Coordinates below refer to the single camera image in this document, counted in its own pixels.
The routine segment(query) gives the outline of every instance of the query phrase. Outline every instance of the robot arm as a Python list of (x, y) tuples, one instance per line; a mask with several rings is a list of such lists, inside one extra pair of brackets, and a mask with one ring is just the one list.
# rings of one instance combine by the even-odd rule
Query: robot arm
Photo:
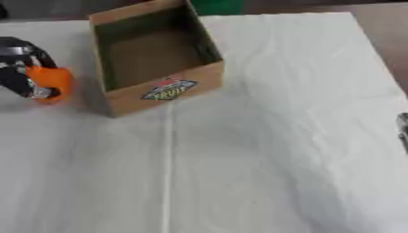
[(69, 71), (58, 68), (46, 51), (15, 37), (0, 37), (0, 86), (22, 97), (54, 102), (68, 95), (70, 80)]

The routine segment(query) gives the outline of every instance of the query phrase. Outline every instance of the gray floor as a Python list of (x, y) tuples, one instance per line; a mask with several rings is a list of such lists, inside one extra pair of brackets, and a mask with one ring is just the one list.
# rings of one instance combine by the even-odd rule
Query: gray floor
[[(131, 5), (142, 0), (0, 0), (12, 18), (84, 18), (111, 8)], [(252, 5), (251, 0), (243, 0)], [(270, 5), (341, 5), (392, 2), (392, 0), (262, 0)]]
[(0, 0), (2, 1), (13, 18), (81, 17), (137, 2), (137, 0)]

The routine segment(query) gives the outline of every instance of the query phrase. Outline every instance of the white tablecloth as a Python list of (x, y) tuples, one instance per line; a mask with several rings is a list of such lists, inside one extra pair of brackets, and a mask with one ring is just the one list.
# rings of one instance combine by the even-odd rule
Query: white tablecloth
[(58, 106), (0, 90), (0, 232), (408, 232), (407, 102), (352, 16), (203, 21), (224, 87), (116, 119), (83, 101), (87, 22), (0, 25), (77, 79)]

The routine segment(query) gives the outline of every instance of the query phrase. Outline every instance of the cardboard box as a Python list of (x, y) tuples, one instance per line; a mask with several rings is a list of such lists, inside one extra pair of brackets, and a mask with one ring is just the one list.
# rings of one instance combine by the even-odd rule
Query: cardboard box
[(89, 21), (114, 117), (221, 86), (222, 57), (189, 1), (154, 0)]

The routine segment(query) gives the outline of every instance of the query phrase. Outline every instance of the metal object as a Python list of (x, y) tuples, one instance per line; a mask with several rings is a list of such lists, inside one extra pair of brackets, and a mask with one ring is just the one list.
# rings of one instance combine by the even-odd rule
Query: metal object
[(31, 47), (0, 47), (0, 56), (21, 56), (33, 52)]
[(403, 147), (408, 154), (408, 113), (401, 113), (397, 118), (397, 125), (400, 129), (399, 138), (403, 142)]

